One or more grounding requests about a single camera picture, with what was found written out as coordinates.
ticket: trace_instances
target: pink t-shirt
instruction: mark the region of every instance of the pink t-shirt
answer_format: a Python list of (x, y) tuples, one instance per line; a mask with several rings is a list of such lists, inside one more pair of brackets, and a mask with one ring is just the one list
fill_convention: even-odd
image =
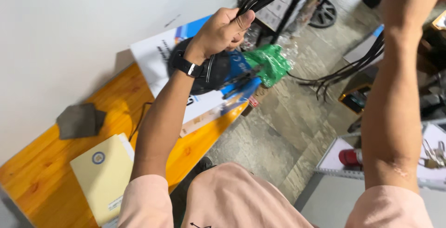
[[(173, 228), (166, 179), (145, 175), (124, 193), (119, 228)], [(237, 163), (225, 163), (199, 174), (187, 192), (182, 228), (313, 226), (269, 182)], [(432, 223), (423, 199), (396, 186), (375, 186), (356, 202), (347, 228), (423, 227)]]

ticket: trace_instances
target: black wristwatch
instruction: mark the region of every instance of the black wristwatch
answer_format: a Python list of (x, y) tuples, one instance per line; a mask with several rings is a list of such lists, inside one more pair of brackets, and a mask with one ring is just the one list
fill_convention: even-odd
[(184, 51), (177, 51), (172, 65), (191, 77), (198, 77), (203, 71), (202, 65), (196, 65), (183, 58)]

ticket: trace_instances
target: green plastic bag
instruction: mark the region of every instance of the green plastic bag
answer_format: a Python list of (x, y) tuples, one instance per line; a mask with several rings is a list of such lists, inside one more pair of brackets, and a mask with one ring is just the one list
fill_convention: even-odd
[(264, 65), (257, 75), (268, 88), (291, 70), (288, 60), (280, 54), (281, 50), (282, 47), (277, 44), (265, 44), (256, 50), (243, 52), (243, 56), (252, 68), (259, 64)]

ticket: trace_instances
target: wrist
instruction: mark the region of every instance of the wrist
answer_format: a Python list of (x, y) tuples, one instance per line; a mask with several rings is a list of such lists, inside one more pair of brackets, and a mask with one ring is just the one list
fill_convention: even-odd
[(206, 56), (202, 51), (197, 50), (194, 46), (187, 46), (183, 58), (196, 65), (202, 65)]
[(399, 48), (418, 47), (423, 30), (412, 27), (388, 27), (384, 28), (385, 43), (392, 43)]

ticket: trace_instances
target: orange wooden table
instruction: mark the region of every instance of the orange wooden table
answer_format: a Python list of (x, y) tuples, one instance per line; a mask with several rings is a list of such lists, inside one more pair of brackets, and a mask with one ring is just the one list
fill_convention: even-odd
[[(113, 134), (135, 128), (144, 102), (154, 100), (136, 64), (131, 65), (87, 102), (106, 111), (96, 137), (59, 140), (53, 125), (0, 168), (0, 183), (38, 228), (97, 227), (69, 162)], [(178, 139), (167, 161), (169, 192), (189, 173), (248, 103)], [(137, 133), (131, 140), (135, 148)]]

